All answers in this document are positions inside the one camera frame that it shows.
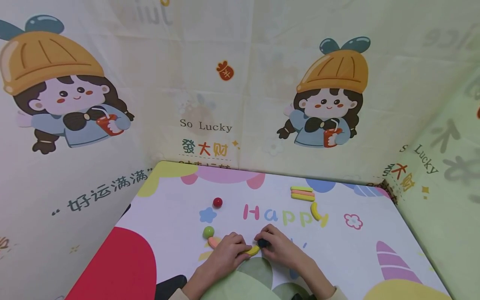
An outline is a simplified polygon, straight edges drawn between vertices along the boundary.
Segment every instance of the red clay ball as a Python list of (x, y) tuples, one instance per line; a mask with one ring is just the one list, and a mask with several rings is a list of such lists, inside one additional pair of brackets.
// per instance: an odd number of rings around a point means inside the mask
[(213, 200), (213, 206), (215, 206), (216, 208), (221, 208), (222, 204), (223, 204), (222, 198), (217, 197)]

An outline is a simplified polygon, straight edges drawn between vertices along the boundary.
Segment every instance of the cartoon girl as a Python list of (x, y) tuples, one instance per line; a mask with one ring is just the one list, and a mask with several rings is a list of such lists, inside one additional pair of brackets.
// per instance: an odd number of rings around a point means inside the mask
[(325, 55), (306, 72), (297, 86), (293, 104), (284, 109), (285, 126), (276, 133), (287, 139), (298, 132), (295, 144), (324, 148), (345, 144), (357, 134), (358, 112), (368, 82), (367, 61), (361, 55), (370, 39), (357, 37), (340, 49), (331, 38), (323, 40)]
[(70, 148), (119, 135), (132, 115), (105, 78), (98, 61), (82, 46), (61, 36), (63, 23), (48, 15), (30, 18), (25, 31), (0, 20), (4, 90), (21, 111), (19, 127), (33, 127), (33, 151), (48, 154), (63, 136)]

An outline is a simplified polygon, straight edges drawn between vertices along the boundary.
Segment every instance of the orange knit hat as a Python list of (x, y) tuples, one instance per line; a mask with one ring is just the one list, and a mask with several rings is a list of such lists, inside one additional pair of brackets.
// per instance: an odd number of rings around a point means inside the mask
[(348, 41), (342, 49), (332, 39), (324, 40), (320, 49), (326, 55), (308, 69), (297, 85), (297, 93), (321, 88), (342, 88), (363, 93), (368, 83), (368, 65), (360, 51), (370, 46), (370, 40), (366, 46), (365, 41), (360, 39)]
[(0, 72), (3, 89), (12, 96), (52, 78), (105, 76), (98, 61), (85, 48), (46, 31), (26, 32), (12, 38), (0, 53)]

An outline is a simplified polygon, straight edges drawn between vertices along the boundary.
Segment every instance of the table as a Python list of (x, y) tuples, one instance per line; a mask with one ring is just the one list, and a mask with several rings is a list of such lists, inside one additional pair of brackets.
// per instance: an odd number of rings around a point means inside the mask
[[(291, 198), (311, 187), (311, 202)], [(221, 198), (220, 208), (212, 206)], [(351, 299), (450, 299), (385, 191), (376, 187), (162, 161), (133, 199), (67, 300), (168, 299), (212, 249), (206, 226), (247, 243), (272, 223)], [(202, 299), (309, 299), (293, 270), (261, 252)]]

